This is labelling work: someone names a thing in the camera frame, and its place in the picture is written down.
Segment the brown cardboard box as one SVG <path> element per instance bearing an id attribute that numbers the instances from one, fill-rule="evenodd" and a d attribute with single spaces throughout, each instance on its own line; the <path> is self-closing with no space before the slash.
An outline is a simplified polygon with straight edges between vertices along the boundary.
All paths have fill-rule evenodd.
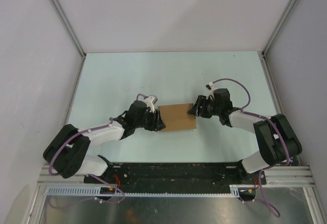
<path id="1" fill-rule="evenodd" d="M 196 118 L 188 114 L 192 103 L 159 106 L 161 119 L 166 126 L 161 132 L 196 129 Z"/>

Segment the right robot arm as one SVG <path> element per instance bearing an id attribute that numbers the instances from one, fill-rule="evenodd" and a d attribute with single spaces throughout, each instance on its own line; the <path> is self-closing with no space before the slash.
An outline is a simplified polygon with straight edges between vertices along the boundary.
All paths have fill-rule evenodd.
<path id="1" fill-rule="evenodd" d="M 235 107 L 226 88 L 215 89 L 209 96 L 199 95 L 189 115 L 210 119 L 217 116 L 222 125 L 253 133 L 258 151 L 237 162 L 236 179 L 247 184 L 254 173 L 275 165 L 289 164 L 302 153 L 302 145 L 283 114 L 262 116 Z"/>

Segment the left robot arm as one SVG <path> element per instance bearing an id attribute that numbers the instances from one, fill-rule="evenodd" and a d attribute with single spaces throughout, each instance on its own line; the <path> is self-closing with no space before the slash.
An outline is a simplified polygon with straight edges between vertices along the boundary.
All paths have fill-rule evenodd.
<path id="1" fill-rule="evenodd" d="M 64 125 L 44 151 L 43 158 L 49 164 L 51 176 L 95 175 L 100 182 L 107 183 L 113 177 L 112 164 L 102 155 L 88 156 L 90 147 L 123 140 L 139 128 L 158 132 L 165 127 L 159 109 L 149 97 L 145 101 L 135 100 L 128 110 L 104 125 L 85 130 Z"/>

